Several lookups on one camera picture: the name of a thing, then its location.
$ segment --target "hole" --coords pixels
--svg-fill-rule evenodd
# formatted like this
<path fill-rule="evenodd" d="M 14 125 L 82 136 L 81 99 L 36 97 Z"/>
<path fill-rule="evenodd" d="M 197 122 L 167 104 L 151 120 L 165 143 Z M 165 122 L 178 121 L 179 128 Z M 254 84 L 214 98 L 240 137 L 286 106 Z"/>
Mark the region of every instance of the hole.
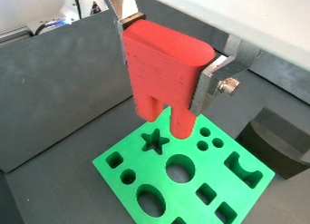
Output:
<path fill-rule="evenodd" d="M 173 224 L 187 224 L 179 217 L 174 220 Z"/>
<path fill-rule="evenodd" d="M 225 161 L 225 165 L 232 172 L 240 177 L 240 179 L 254 189 L 264 177 L 261 171 L 249 172 L 240 165 L 240 154 L 234 151 Z"/>
<path fill-rule="evenodd" d="M 214 201 L 214 198 L 217 197 L 216 191 L 206 183 L 204 183 L 197 190 L 197 195 L 206 205 L 210 205 Z"/>
<path fill-rule="evenodd" d="M 170 179 L 177 183 L 187 183 L 195 175 L 195 164 L 186 155 L 174 155 L 166 164 Z"/>
<path fill-rule="evenodd" d="M 212 135 L 212 132 L 210 132 L 210 130 L 206 127 L 201 128 L 201 135 L 204 137 L 209 137 Z"/>
<path fill-rule="evenodd" d="M 198 142 L 198 148 L 199 148 L 201 151 L 208 151 L 209 143 L 206 141 L 199 141 Z"/>
<path fill-rule="evenodd" d="M 122 163 L 123 163 L 123 157 L 119 152 L 114 152 L 106 159 L 106 162 L 109 163 L 110 167 L 113 169 L 117 169 Z"/>
<path fill-rule="evenodd" d="M 122 182 L 125 184 L 133 184 L 137 180 L 137 174 L 133 170 L 125 170 L 122 173 Z"/>
<path fill-rule="evenodd" d="M 225 224 L 232 224 L 238 216 L 237 212 L 232 209 L 226 202 L 224 202 L 218 207 L 216 215 Z"/>
<path fill-rule="evenodd" d="M 155 152 L 162 155 L 162 145 L 170 142 L 170 139 L 163 138 L 161 136 L 161 130 L 155 129 L 153 134 L 143 133 L 141 135 L 143 140 L 146 141 L 146 145 L 142 151 L 155 150 Z"/>
<path fill-rule="evenodd" d="M 222 148 L 225 146 L 225 143 L 224 143 L 224 141 L 221 139 L 216 138 L 213 140 L 213 145 L 214 145 L 216 148 Z"/>
<path fill-rule="evenodd" d="M 139 187 L 137 193 L 137 200 L 141 206 L 141 209 L 151 216 L 161 217 L 166 211 L 166 203 L 159 190 L 145 184 Z"/>

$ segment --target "gray table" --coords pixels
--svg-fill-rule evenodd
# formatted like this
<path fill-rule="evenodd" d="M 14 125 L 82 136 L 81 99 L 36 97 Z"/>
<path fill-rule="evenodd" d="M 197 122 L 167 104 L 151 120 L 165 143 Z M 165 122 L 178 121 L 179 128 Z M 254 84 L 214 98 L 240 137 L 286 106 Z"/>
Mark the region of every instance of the gray table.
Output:
<path fill-rule="evenodd" d="M 230 136 L 264 106 L 310 132 L 309 106 L 254 73 L 240 79 L 236 96 L 220 97 L 205 113 Z M 93 159 L 143 123 L 129 99 L 7 175 L 27 224 L 134 223 Z M 309 223 L 309 186 L 310 170 L 290 180 L 277 176 L 244 223 Z"/>

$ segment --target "white surface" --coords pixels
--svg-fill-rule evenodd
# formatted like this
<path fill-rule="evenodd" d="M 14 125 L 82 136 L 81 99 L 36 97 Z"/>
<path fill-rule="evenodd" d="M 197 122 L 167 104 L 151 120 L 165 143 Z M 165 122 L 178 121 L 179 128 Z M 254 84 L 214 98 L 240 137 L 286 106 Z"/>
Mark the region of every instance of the white surface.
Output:
<path fill-rule="evenodd" d="M 97 2 L 102 12 L 109 10 L 109 6 L 105 0 L 79 0 L 79 2 L 81 2 L 81 7 L 82 7 L 83 18 L 91 15 L 94 2 Z M 65 6 L 78 14 L 78 6 L 75 4 L 75 0 L 65 0 Z"/>
<path fill-rule="evenodd" d="M 310 71 L 310 0 L 158 0 Z"/>
<path fill-rule="evenodd" d="M 135 0 L 123 0 L 123 19 L 138 13 L 137 1 Z"/>
<path fill-rule="evenodd" d="M 0 0 L 0 33 L 59 12 L 63 0 Z"/>

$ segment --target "rectangular hole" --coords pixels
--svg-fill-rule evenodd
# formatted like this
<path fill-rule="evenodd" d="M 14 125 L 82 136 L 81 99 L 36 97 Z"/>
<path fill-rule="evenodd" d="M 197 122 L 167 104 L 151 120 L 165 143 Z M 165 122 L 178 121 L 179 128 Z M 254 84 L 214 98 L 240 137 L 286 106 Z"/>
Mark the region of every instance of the rectangular hole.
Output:
<path fill-rule="evenodd" d="M 216 191 L 206 183 L 204 183 L 199 189 L 197 190 L 197 195 L 206 205 L 210 205 L 214 198 L 217 197 Z"/>
<path fill-rule="evenodd" d="M 106 159 L 106 162 L 109 163 L 110 167 L 113 169 L 117 169 L 122 163 L 123 163 L 123 156 L 119 152 L 114 152 Z"/>
<path fill-rule="evenodd" d="M 264 177 L 261 171 L 249 172 L 240 165 L 240 154 L 234 151 L 225 161 L 225 165 L 232 172 L 240 177 L 245 184 L 254 189 Z"/>
<path fill-rule="evenodd" d="M 178 218 L 174 220 L 173 224 L 187 224 L 187 223 L 182 220 L 182 218 L 178 217 Z"/>
<path fill-rule="evenodd" d="M 232 224 L 238 216 L 237 212 L 232 209 L 226 202 L 224 202 L 218 207 L 216 215 L 225 224 Z"/>

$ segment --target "oval hole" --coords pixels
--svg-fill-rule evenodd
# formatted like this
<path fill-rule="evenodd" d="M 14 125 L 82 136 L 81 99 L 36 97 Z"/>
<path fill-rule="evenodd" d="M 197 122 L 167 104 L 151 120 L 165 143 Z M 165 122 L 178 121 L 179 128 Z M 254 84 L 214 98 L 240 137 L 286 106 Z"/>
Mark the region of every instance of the oval hole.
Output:
<path fill-rule="evenodd" d="M 158 218 L 163 215 L 166 211 L 165 198 L 159 190 L 145 184 L 138 189 L 137 200 L 141 206 L 141 209 L 154 218 Z"/>
<path fill-rule="evenodd" d="M 225 143 L 224 143 L 224 141 L 221 139 L 216 138 L 213 140 L 213 145 L 214 145 L 216 148 L 222 148 L 225 146 Z"/>
<path fill-rule="evenodd" d="M 122 182 L 125 184 L 133 184 L 137 180 L 137 174 L 133 170 L 125 170 L 122 173 Z"/>
<path fill-rule="evenodd" d="M 170 179 L 177 183 L 187 183 L 195 175 L 195 164 L 186 155 L 174 155 L 166 164 Z"/>
<path fill-rule="evenodd" d="M 199 141 L 198 142 L 198 148 L 199 148 L 201 151 L 208 151 L 209 143 L 206 141 Z"/>
<path fill-rule="evenodd" d="M 202 127 L 201 128 L 201 135 L 204 137 L 209 137 L 212 135 L 212 131 L 206 127 Z"/>

